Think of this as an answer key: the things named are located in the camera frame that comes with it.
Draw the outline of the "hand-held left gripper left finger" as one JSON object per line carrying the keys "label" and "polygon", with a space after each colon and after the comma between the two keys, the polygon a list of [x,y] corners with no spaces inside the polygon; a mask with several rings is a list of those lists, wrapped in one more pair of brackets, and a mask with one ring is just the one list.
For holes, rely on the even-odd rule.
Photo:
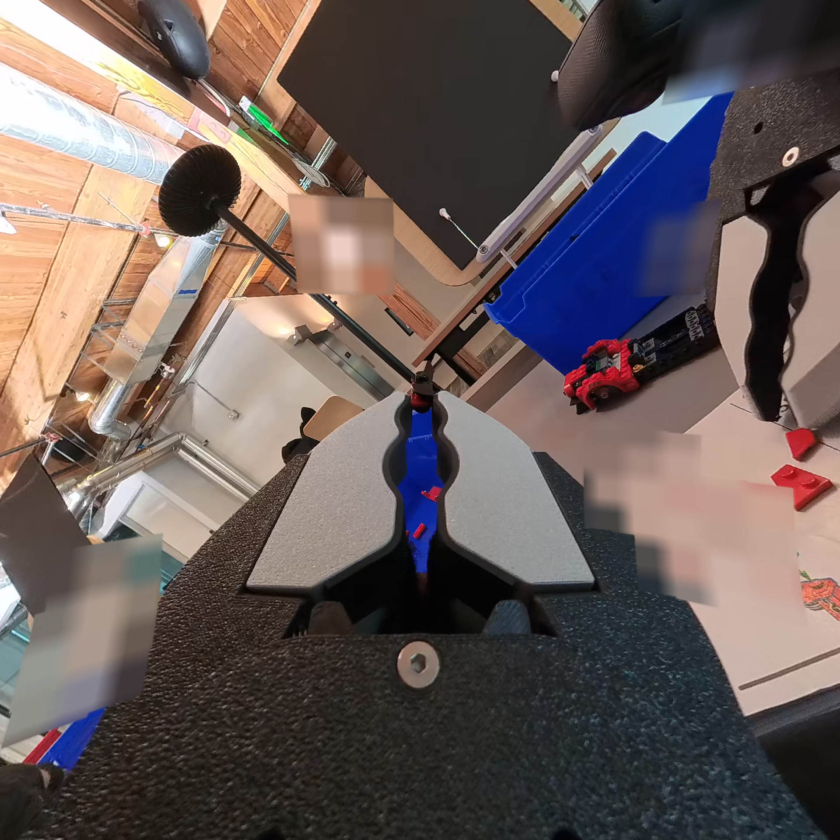
{"label": "hand-held left gripper left finger", "polygon": [[394,392],[313,449],[246,583],[257,594],[316,595],[395,550],[413,410]]}

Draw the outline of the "black flat panel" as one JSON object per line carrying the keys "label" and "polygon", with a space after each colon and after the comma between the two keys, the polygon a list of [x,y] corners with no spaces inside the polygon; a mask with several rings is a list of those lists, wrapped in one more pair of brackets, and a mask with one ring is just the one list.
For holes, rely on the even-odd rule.
{"label": "black flat panel", "polygon": [[278,83],[464,272],[577,137],[558,70],[560,2],[318,2]]}

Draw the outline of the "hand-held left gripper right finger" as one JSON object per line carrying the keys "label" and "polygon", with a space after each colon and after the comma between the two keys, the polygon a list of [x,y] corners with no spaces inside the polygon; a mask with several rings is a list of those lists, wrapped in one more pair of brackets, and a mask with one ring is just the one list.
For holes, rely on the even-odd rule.
{"label": "hand-held left gripper right finger", "polygon": [[497,420],[436,395],[438,530],[452,551],[538,593],[589,592],[595,577],[535,454]]}

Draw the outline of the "pale wood-edged tabletop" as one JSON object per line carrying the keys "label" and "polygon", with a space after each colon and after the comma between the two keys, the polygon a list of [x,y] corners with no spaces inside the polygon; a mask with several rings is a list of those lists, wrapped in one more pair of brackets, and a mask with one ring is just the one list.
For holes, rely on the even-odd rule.
{"label": "pale wood-edged tabletop", "polygon": [[447,287],[467,285],[485,268],[474,259],[466,268],[458,268],[398,206],[394,206],[394,235],[429,275]]}

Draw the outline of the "red lego wedge plate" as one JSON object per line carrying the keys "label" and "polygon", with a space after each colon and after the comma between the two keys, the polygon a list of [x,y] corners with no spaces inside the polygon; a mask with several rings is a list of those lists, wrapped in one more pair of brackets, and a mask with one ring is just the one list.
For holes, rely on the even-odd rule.
{"label": "red lego wedge plate", "polygon": [[803,511],[834,488],[834,483],[830,479],[793,465],[783,465],[771,475],[770,479],[777,487],[793,492],[793,504],[796,511]]}

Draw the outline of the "blue plastic bin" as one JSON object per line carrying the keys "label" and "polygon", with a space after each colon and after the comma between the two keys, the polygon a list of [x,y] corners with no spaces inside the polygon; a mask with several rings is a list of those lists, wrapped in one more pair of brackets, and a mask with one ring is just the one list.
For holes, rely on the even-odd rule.
{"label": "blue plastic bin", "polygon": [[731,93],[668,142],[641,132],[486,305],[488,317],[563,373],[624,336],[665,298],[702,288],[716,205],[706,204]]}
{"label": "blue plastic bin", "polygon": [[[427,574],[427,556],[432,537],[437,530],[438,519],[438,502],[423,497],[422,490],[443,488],[443,481],[437,471],[437,455],[431,414],[414,413],[412,431],[406,442],[406,476],[400,483],[399,490],[403,498],[406,530],[412,532],[421,522],[427,526],[420,540],[413,540],[407,536],[416,572],[421,576]],[[40,763],[52,763],[65,771],[72,770],[87,747],[104,711],[92,711],[83,719],[68,725]]]}

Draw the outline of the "brown wooden desk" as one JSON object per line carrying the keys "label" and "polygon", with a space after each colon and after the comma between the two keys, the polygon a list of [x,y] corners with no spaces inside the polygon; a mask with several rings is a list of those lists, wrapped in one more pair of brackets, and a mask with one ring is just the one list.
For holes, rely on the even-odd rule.
{"label": "brown wooden desk", "polygon": [[501,283],[515,268],[516,264],[501,259],[488,268],[484,276],[479,275],[476,284],[469,285],[466,299],[426,339],[413,362],[415,368],[431,363],[437,356],[467,386],[474,385],[487,372],[487,367],[479,362],[467,363],[463,351],[489,321],[488,314],[478,312],[478,309],[498,298]]}

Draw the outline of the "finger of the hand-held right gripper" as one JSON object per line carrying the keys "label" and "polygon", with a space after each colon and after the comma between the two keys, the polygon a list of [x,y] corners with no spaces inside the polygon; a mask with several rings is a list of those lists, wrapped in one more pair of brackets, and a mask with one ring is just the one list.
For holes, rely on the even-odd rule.
{"label": "finger of the hand-held right gripper", "polygon": [[715,321],[731,372],[752,413],[780,416],[780,323],[773,290],[763,275],[770,247],[767,227],[741,216],[721,229]]}
{"label": "finger of the hand-held right gripper", "polygon": [[780,384],[799,425],[819,428],[839,408],[839,198],[805,222],[800,243],[804,301],[794,315]]}

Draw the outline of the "black mesh office chair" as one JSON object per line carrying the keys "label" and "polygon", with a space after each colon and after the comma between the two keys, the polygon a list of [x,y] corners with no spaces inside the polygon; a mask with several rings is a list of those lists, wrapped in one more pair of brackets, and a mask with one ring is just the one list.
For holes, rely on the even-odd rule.
{"label": "black mesh office chair", "polygon": [[665,91],[685,1],[597,2],[558,72],[563,122],[578,132],[640,112]]}

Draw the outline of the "silver round air duct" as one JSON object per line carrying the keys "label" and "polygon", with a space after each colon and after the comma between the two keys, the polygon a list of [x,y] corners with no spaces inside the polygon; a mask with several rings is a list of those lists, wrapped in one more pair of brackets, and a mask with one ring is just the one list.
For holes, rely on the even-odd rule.
{"label": "silver round air duct", "polygon": [[170,143],[5,64],[1,134],[156,186],[183,155]]}

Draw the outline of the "white lego instruction booklet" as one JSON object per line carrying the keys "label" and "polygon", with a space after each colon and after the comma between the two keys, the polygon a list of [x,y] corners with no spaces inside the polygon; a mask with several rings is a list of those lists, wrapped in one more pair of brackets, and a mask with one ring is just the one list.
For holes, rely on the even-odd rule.
{"label": "white lego instruction booklet", "polygon": [[795,528],[794,560],[805,585],[797,615],[787,604],[761,603],[760,581],[725,563],[716,569],[720,605],[692,605],[747,715],[838,683],[838,426],[799,464],[785,440],[791,425],[761,422],[735,392],[688,431],[700,438],[704,474],[745,482],[748,490],[770,487],[763,496],[773,498],[774,511],[782,501],[792,508],[792,493],[771,479],[784,466],[833,483],[802,511],[783,515]]}

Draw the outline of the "silver rectangular air duct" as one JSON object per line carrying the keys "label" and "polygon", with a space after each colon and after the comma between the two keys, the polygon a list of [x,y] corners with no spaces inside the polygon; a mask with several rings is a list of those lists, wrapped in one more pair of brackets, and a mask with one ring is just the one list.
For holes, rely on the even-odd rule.
{"label": "silver rectangular air duct", "polygon": [[198,237],[175,238],[148,275],[103,365],[108,381],[87,418],[94,434],[131,438],[131,428],[119,420],[123,406],[158,369],[193,308],[224,231],[219,224]]}

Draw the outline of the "white gooseneck device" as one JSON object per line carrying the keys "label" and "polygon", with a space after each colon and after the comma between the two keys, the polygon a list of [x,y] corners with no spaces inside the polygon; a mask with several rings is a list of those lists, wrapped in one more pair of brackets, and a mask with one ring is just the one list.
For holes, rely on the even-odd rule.
{"label": "white gooseneck device", "polygon": [[496,226],[480,245],[477,245],[457,225],[446,208],[441,207],[438,210],[439,216],[450,222],[476,250],[477,262],[483,264],[491,257],[502,254],[509,265],[516,268],[516,262],[505,248],[508,240],[517,233],[520,226],[539,208],[543,201],[551,197],[556,189],[567,181],[572,174],[577,174],[580,177],[584,188],[592,186],[592,179],[588,175],[583,163],[596,146],[614,130],[619,121],[619,118],[610,119],[596,125],[592,129],[581,132],[562,153],[542,180],[531,190],[530,194],[520,202],[518,207],[510,215]]}

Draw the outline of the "grey metal door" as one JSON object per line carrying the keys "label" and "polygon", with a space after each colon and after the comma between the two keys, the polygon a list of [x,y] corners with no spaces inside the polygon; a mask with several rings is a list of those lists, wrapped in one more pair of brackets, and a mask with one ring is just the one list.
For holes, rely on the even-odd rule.
{"label": "grey metal door", "polygon": [[327,361],[377,402],[394,393],[393,385],[382,378],[368,360],[353,352],[330,329],[313,332],[307,325],[302,324],[293,330],[287,342],[291,346],[307,345],[318,350]]}

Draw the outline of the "black metal pole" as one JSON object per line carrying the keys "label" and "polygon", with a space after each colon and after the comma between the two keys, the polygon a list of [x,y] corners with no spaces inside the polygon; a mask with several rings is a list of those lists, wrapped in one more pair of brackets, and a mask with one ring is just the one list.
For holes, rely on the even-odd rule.
{"label": "black metal pole", "polygon": [[[245,239],[255,246],[258,252],[266,257],[274,266],[276,266],[289,280],[296,280],[297,273],[287,260],[280,256],[280,253],[274,250],[263,238],[258,236],[248,225],[239,219],[230,209],[221,201],[213,199],[209,205],[220,219],[223,219],[230,227],[237,233],[244,236]],[[366,332],[359,323],[354,321],[345,311],[343,311],[334,301],[327,298],[323,294],[310,295],[310,298],[315,300],[318,305],[338,320],[353,336],[355,336],[362,344],[371,350],[378,358],[382,359],[388,367],[398,373],[405,381],[410,382],[413,389],[427,394],[434,393],[433,379],[430,373],[434,369],[429,365],[423,372],[415,372],[406,364],[401,362],[394,354],[382,345],[376,338]]]}

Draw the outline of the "red and black lego car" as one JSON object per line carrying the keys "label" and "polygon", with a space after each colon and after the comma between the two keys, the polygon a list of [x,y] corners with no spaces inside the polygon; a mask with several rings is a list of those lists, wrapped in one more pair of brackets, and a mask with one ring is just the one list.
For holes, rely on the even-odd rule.
{"label": "red and black lego car", "polygon": [[579,415],[600,411],[614,398],[637,392],[719,343],[713,314],[701,303],[643,336],[596,342],[564,377],[563,393]]}

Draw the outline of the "black pleated round disc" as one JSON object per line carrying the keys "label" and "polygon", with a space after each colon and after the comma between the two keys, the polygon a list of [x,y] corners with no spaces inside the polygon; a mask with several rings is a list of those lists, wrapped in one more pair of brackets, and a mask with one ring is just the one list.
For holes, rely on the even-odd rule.
{"label": "black pleated round disc", "polygon": [[235,157],[222,146],[205,143],[183,153],[160,187],[164,224],[180,236],[194,238],[235,219],[232,208],[242,189],[241,177]]}

